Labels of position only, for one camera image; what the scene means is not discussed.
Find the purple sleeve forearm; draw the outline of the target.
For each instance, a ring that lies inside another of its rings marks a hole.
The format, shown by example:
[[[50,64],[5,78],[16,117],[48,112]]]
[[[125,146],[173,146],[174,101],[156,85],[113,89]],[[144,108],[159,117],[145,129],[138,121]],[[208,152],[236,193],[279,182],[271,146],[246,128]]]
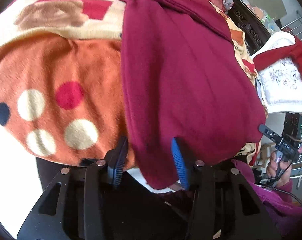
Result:
[[[292,232],[302,218],[302,207],[294,205],[288,194],[292,191],[293,182],[289,180],[285,185],[279,187],[281,192],[271,191],[255,184],[254,173],[248,164],[236,159],[233,159],[232,162],[259,196],[281,236]]]

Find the person's right hand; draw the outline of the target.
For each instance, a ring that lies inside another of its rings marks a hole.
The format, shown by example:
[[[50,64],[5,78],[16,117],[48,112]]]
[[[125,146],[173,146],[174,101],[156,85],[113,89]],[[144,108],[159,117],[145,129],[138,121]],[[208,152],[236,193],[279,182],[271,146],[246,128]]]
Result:
[[[275,187],[280,188],[290,182],[292,167],[288,162],[285,161],[277,162],[277,160],[278,160],[277,151],[274,151],[271,154],[270,161],[267,166],[267,175],[269,178],[275,178],[277,176],[276,173],[279,168],[284,170],[284,173],[275,184]]]

